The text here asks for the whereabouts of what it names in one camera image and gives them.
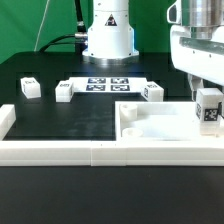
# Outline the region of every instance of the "white compartment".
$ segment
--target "white compartment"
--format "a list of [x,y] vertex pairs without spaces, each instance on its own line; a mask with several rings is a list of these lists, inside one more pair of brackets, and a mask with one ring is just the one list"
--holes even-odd
[[[120,108],[137,105],[137,119],[123,119]],[[194,102],[116,102],[116,139],[117,140],[198,140],[201,138],[223,138],[224,122],[217,131],[218,135],[201,135],[200,125],[195,115]],[[136,128],[143,131],[142,137],[122,137],[122,131]]]

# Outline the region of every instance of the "green backdrop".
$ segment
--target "green backdrop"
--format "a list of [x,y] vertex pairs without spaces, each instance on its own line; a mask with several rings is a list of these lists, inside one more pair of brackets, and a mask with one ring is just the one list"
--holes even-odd
[[[175,0],[130,0],[130,24],[135,48],[140,52],[169,52],[167,8]],[[33,51],[47,0],[0,1],[0,63],[17,52]],[[82,0],[85,24],[92,24],[93,0]],[[38,48],[50,40],[76,31],[74,0],[51,0]],[[49,51],[74,51],[54,46]]]

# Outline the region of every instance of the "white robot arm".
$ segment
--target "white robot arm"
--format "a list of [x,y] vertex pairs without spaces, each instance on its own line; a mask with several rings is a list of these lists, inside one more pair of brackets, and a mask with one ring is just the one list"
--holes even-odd
[[224,86],[223,7],[223,0],[177,0],[167,11],[172,61],[188,73],[192,91],[202,79]]
[[84,61],[107,65],[123,64],[138,58],[128,8],[129,0],[94,0],[94,21],[88,29]]

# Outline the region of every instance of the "cube with marker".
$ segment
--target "cube with marker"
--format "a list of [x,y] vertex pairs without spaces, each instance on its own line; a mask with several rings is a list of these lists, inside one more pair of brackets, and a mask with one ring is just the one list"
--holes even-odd
[[33,77],[20,79],[21,89],[27,99],[41,97],[40,84]]
[[195,113],[202,135],[217,135],[220,127],[220,103],[223,93],[217,88],[198,89]]
[[71,80],[60,81],[55,89],[56,102],[70,102],[73,93],[73,82]]
[[149,102],[163,101],[164,89],[155,82],[147,82],[143,88],[141,95]]

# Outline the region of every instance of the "black cable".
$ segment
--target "black cable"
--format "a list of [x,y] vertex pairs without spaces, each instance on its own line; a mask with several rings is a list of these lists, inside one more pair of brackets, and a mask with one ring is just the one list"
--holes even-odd
[[78,32],[86,32],[86,27],[82,17],[82,9],[80,0],[75,0],[76,17],[77,17],[77,30]]
[[60,42],[60,43],[49,43],[47,45],[45,45],[44,49],[40,49],[40,52],[44,52],[45,50],[47,50],[48,47],[52,46],[52,45],[67,45],[67,44],[77,44],[77,42]]
[[56,42],[58,42],[60,40],[64,40],[67,38],[75,38],[75,34],[68,34],[68,35],[63,35],[63,36],[57,37],[54,40],[50,41],[48,44],[44,45],[39,51],[44,52],[49,46],[55,44]]

